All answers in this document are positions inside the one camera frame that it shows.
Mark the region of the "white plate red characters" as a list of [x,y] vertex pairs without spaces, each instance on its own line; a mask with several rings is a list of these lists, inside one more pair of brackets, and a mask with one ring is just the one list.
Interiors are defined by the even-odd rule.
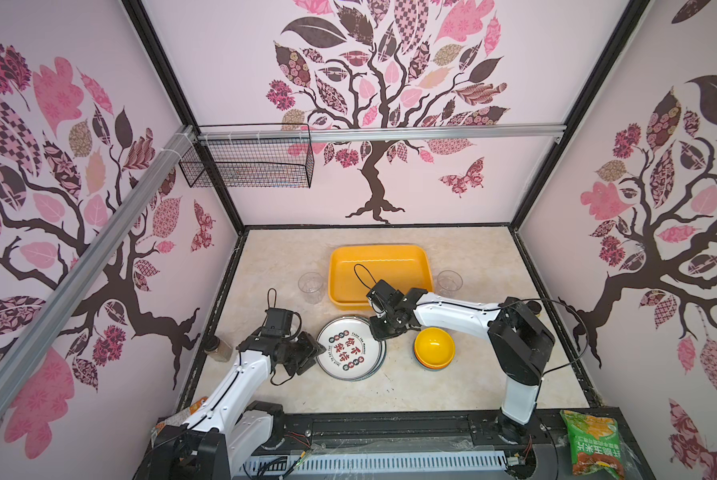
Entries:
[[347,315],[328,322],[316,341],[324,347],[316,362],[326,375],[362,381],[374,375],[387,357],[386,342],[374,338],[368,318]]

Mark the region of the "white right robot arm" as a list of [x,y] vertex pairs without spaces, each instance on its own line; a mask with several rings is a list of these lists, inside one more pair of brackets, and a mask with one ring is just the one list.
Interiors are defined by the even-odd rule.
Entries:
[[540,299],[508,297],[500,303],[476,303],[421,288],[403,293],[384,280],[369,290],[367,298],[375,312],[370,328],[376,340],[393,339],[412,329],[440,328],[490,342],[507,376],[496,432],[508,444],[530,440],[528,425],[556,343],[539,319]]

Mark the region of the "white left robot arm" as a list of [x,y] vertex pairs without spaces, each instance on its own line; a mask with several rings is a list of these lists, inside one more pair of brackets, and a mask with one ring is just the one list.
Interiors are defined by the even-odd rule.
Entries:
[[230,479],[270,440],[282,440],[282,406],[252,402],[282,365],[290,377],[306,372],[324,347],[302,330],[300,314],[270,307],[262,326],[240,342],[230,370],[208,399],[177,426],[156,436],[136,479]]

